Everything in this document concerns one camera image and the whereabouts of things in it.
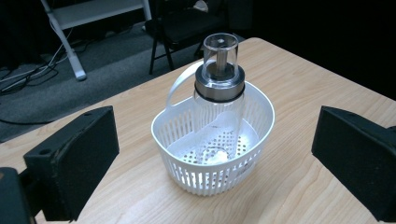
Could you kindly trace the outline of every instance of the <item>clear plastic bottle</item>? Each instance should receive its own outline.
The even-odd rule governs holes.
[[[195,72],[194,132],[198,164],[235,157],[245,103],[245,72],[237,64],[238,39],[214,34],[204,41],[204,64]]]

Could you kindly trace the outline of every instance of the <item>dark background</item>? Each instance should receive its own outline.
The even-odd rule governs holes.
[[[73,1],[55,2],[62,6]],[[392,13],[390,0],[233,3],[242,7],[230,13],[240,13],[242,18],[252,5],[250,25],[233,29],[236,34],[262,38],[396,100],[396,13]],[[70,41],[105,38],[108,30],[119,32],[131,22],[143,20],[143,10],[137,10],[85,24],[74,29]],[[41,63],[40,54],[53,53],[61,44],[39,0],[0,1],[0,30],[1,68],[12,70],[21,63]]]

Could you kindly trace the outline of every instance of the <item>light wood tabletop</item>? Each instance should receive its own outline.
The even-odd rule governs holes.
[[[377,223],[311,147],[322,105],[388,128],[396,125],[396,102],[259,38],[240,43],[238,64],[270,99],[276,120],[254,170],[233,189],[202,197],[180,188],[151,135],[151,122],[187,65],[1,144],[0,167],[21,172],[30,149],[83,112],[113,105],[120,154],[77,223]],[[190,78],[175,102],[192,92]],[[41,213],[36,220],[46,223]]]

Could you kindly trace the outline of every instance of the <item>basket handle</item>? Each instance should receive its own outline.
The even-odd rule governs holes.
[[[186,81],[189,77],[195,74],[195,71],[198,69],[199,66],[201,66],[204,63],[204,61],[200,61],[198,63],[194,63],[190,65],[184,72],[176,79],[175,83],[173,84],[171,90],[168,93],[168,98],[166,99],[166,107],[173,106],[171,105],[171,99],[173,94],[175,93],[176,89],[183,84],[184,81]]]

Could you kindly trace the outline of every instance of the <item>gray carpet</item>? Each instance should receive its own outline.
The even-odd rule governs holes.
[[[21,134],[41,127],[46,122],[60,119],[80,109],[100,102],[110,96],[126,91],[141,83],[168,73],[166,58],[155,61],[153,74],[149,75],[149,59],[152,38],[143,29],[144,23],[134,24],[130,30],[109,34],[107,38],[75,48],[87,79],[77,81],[69,61],[57,64],[59,72],[54,78],[37,86],[26,86],[20,91],[0,95],[0,144]],[[194,62],[193,53],[197,46],[172,54],[175,68]],[[163,46],[157,47],[158,54]],[[7,78],[17,76],[39,67],[38,64],[23,64],[6,78],[0,72],[0,90],[9,82]],[[54,75],[54,72],[31,81],[37,84]]]

